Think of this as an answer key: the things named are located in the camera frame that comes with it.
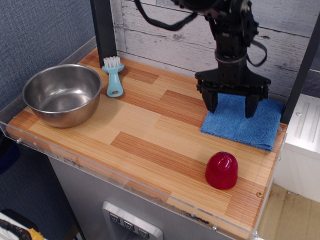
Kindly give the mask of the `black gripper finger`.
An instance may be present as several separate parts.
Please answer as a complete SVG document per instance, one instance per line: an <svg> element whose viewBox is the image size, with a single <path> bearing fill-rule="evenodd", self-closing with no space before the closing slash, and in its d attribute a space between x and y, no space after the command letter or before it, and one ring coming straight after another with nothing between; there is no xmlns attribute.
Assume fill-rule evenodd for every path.
<svg viewBox="0 0 320 240"><path fill-rule="evenodd" d="M245 97L245 117L251 118L254 116L258 107L260 97L258 95L249 95Z"/></svg>
<svg viewBox="0 0 320 240"><path fill-rule="evenodd" d="M218 106L218 93L207 89L201 90L202 99L208 111L214 113Z"/></svg>

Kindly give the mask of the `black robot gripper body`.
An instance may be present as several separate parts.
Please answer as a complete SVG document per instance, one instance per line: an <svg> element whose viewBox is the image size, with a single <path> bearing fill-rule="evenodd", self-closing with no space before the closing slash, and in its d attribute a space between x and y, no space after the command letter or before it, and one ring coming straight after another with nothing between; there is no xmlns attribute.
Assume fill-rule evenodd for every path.
<svg viewBox="0 0 320 240"><path fill-rule="evenodd" d="M269 97L271 80L252 72L247 61L218 63L218 68L197 72L197 90L204 98L217 98L219 93L240 96Z"/></svg>

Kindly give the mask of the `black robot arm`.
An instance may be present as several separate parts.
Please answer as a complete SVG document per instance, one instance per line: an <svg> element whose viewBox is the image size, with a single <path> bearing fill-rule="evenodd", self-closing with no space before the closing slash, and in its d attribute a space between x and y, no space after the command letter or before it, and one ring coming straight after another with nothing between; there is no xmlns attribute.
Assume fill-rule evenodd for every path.
<svg viewBox="0 0 320 240"><path fill-rule="evenodd" d="M217 69L197 72L197 90L206 108L214 113L218 106L218 94L245 97L245 116L254 116L259 101L268 98L268 78L253 73L247 66L251 62L247 49L251 45L266 47L255 41L258 22L252 14L249 0L175 0L174 4L196 14L204 15L209 22L216 42L214 52Z"/></svg>

